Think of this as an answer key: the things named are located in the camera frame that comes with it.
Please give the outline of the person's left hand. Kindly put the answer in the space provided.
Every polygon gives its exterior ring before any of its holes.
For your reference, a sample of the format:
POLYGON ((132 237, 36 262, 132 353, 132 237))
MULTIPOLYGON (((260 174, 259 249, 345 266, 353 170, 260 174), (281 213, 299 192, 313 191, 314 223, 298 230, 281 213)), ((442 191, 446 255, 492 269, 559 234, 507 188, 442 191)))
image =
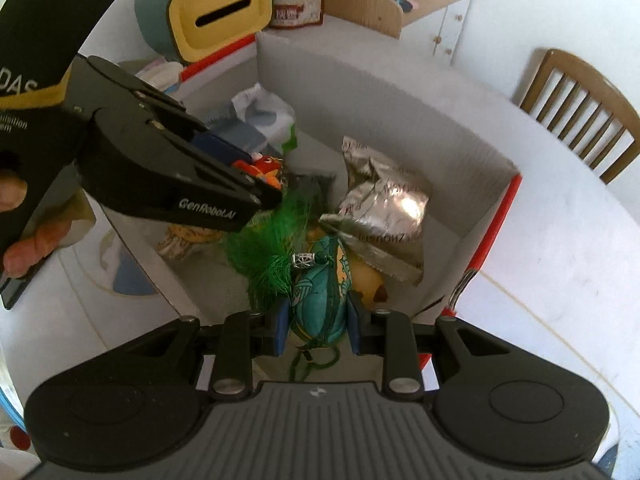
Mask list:
MULTIPOLYGON (((27 194, 27 184, 9 171, 1 173, 1 212, 16 209, 27 194)), ((61 244, 70 232, 73 220, 64 214, 44 222, 32 236, 19 240, 2 256, 3 273, 7 278, 21 278, 29 269, 61 244)))

